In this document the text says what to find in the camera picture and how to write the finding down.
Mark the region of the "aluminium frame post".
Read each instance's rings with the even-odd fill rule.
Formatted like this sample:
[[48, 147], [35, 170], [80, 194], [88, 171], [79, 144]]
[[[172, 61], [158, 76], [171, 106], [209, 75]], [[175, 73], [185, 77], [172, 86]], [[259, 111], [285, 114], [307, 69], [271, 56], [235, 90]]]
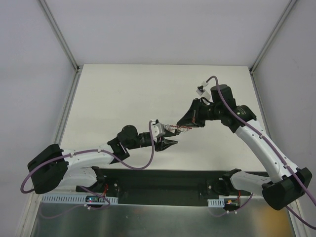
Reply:
[[299, 1], [298, 0], [289, 0], [286, 7], [284, 8], [283, 12], [281, 13], [280, 17], [276, 21], [273, 29], [271, 30], [269, 36], [265, 40], [261, 50], [259, 51], [257, 57], [255, 58], [252, 66], [249, 68], [249, 72], [251, 75], [254, 74], [258, 66], [261, 64], [262, 60], [264, 59], [265, 55], [267, 54], [269, 48], [272, 46], [274, 40], [277, 38], [280, 30], [282, 29], [283, 25], [285, 24], [286, 20], [288, 19], [289, 15], [295, 8]]
[[37, 1], [40, 8], [42, 9], [57, 41], [59, 42], [65, 56], [67, 57], [68, 61], [70, 62], [72, 68], [74, 69], [75, 72], [79, 71], [79, 64], [77, 63], [74, 55], [72, 54], [69, 45], [66, 41], [66, 39], [64, 38], [64, 35], [47, 3], [46, 0], [38, 0]]

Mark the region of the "red handled key organizer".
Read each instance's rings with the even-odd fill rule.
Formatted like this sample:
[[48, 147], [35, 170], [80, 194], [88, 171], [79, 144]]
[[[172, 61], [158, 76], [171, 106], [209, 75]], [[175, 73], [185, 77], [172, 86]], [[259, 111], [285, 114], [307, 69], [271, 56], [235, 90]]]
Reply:
[[191, 130], [191, 127], [188, 126], [179, 126], [179, 125], [171, 125], [171, 124], [164, 124], [164, 129], [172, 132], [172, 133], [185, 133]]

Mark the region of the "right aluminium frame post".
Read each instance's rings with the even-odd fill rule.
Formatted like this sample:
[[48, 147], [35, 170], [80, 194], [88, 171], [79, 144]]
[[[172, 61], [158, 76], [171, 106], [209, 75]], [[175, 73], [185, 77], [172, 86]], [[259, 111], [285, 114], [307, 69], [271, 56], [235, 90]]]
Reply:
[[295, 8], [299, 1], [298, 0], [289, 0], [286, 7], [284, 8], [283, 12], [281, 13], [280, 17], [276, 21], [273, 29], [271, 30], [269, 36], [265, 40], [261, 50], [259, 51], [257, 57], [255, 58], [252, 66], [249, 68], [249, 72], [251, 75], [254, 74], [258, 66], [261, 64], [262, 60], [264, 59], [265, 55], [267, 54], [269, 48], [272, 46], [274, 40], [277, 38], [280, 30], [282, 29], [283, 25], [285, 24], [286, 20], [288, 19], [289, 15]]

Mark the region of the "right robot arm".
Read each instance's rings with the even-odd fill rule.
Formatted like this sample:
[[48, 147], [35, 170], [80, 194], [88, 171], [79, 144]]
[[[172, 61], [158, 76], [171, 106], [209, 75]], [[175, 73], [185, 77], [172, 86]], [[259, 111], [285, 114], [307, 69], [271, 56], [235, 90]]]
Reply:
[[212, 101], [194, 99], [189, 110], [177, 122], [178, 126], [205, 127], [208, 120], [219, 120], [240, 138], [255, 154], [267, 176], [233, 169], [213, 185], [214, 192], [228, 196], [238, 190], [260, 195], [275, 210], [281, 210], [304, 194], [312, 173], [293, 163], [263, 131], [255, 114], [246, 106], [236, 105], [232, 90], [226, 84], [210, 90]]

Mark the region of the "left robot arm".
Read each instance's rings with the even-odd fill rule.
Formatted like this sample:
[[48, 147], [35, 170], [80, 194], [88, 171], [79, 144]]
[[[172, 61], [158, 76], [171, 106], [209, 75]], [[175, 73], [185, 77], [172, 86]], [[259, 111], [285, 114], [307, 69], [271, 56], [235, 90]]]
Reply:
[[177, 127], [170, 128], [160, 122], [149, 123], [149, 131], [138, 133], [136, 127], [127, 125], [104, 146], [84, 151], [64, 150], [51, 144], [27, 165], [32, 181], [32, 191], [46, 194], [56, 188], [85, 187], [93, 192], [104, 188], [105, 178], [101, 169], [107, 165], [121, 163], [134, 169], [125, 161], [130, 150], [150, 147], [151, 154], [164, 151], [177, 144], [171, 137], [180, 134]]

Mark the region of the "left aluminium frame post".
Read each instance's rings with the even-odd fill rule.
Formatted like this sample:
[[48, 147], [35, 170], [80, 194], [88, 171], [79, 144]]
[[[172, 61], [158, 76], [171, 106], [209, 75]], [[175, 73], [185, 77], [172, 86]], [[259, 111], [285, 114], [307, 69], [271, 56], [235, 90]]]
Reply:
[[74, 69], [75, 72], [79, 71], [79, 64], [77, 63], [74, 55], [72, 54], [69, 45], [66, 41], [66, 39], [64, 38], [64, 35], [47, 3], [46, 0], [38, 0], [37, 1], [40, 8], [42, 9], [57, 41], [59, 42], [65, 56], [67, 57], [68, 61], [70, 62], [72, 68]]

